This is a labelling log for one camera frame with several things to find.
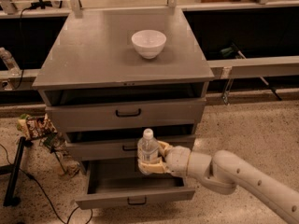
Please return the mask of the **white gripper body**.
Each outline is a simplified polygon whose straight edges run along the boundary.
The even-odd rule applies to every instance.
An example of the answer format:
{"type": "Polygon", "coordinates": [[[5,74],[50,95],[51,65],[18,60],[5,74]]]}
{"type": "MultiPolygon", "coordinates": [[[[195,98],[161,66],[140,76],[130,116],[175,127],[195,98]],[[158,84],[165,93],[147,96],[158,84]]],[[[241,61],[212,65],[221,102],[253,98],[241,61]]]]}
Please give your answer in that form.
{"type": "Polygon", "coordinates": [[[168,173],[176,177],[185,177],[190,155],[191,150],[187,147],[172,147],[165,156],[168,173]]]}

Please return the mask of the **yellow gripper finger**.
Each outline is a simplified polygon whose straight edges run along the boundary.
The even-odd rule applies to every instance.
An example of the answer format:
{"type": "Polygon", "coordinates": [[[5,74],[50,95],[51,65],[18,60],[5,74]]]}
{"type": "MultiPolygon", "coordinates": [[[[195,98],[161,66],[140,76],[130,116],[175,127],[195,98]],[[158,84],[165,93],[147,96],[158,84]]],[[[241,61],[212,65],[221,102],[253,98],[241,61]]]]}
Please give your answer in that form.
{"type": "Polygon", "coordinates": [[[159,153],[162,157],[166,157],[167,154],[172,150],[172,146],[165,141],[158,141],[159,144],[159,153]]]}
{"type": "Polygon", "coordinates": [[[162,159],[159,159],[156,163],[145,163],[143,161],[138,161],[138,168],[140,172],[145,175],[166,174],[169,172],[169,168],[162,159]]]}

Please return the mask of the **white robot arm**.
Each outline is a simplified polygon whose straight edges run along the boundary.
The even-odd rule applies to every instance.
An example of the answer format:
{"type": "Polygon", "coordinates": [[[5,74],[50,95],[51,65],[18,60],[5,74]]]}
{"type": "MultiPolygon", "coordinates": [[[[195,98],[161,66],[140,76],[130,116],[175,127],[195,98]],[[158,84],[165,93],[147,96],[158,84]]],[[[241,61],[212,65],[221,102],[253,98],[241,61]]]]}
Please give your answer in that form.
{"type": "Polygon", "coordinates": [[[202,186],[229,195],[240,186],[288,224],[299,224],[299,192],[256,169],[235,154],[219,150],[213,156],[157,141],[137,145],[138,168],[144,174],[191,177],[202,186]]]}

